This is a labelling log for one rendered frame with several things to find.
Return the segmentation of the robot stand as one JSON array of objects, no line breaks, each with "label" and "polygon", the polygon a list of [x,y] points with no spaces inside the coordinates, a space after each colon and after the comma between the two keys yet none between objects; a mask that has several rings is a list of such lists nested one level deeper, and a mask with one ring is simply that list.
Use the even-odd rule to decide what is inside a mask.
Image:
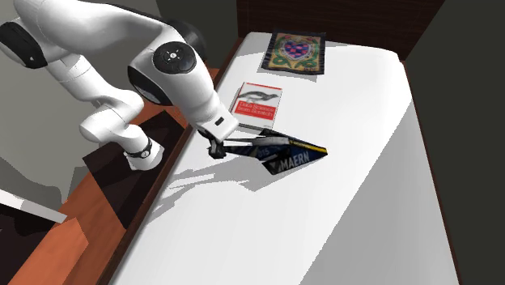
[{"label": "robot stand", "polygon": [[115,142],[83,157],[111,208],[124,228],[128,228],[151,191],[176,145],[183,138],[186,128],[169,113],[162,111],[140,124],[148,137],[164,147],[159,164],[150,170],[132,170],[124,157],[123,149]]}]

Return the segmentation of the dark blue book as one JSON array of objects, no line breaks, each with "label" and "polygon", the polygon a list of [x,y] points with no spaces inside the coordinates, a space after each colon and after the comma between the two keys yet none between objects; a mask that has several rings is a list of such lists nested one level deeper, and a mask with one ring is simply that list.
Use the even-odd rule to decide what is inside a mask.
[{"label": "dark blue book", "polygon": [[227,141],[248,143],[245,146],[224,146],[226,153],[256,158],[272,175],[321,159],[327,149],[280,132],[263,129],[255,138],[227,138]]}]

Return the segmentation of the white and red book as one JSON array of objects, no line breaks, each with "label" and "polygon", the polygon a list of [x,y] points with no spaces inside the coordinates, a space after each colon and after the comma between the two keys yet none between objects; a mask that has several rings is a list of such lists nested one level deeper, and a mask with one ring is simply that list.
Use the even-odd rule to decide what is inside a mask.
[{"label": "white and red book", "polygon": [[272,129],[282,89],[257,83],[243,83],[230,108],[240,126],[253,130]]}]

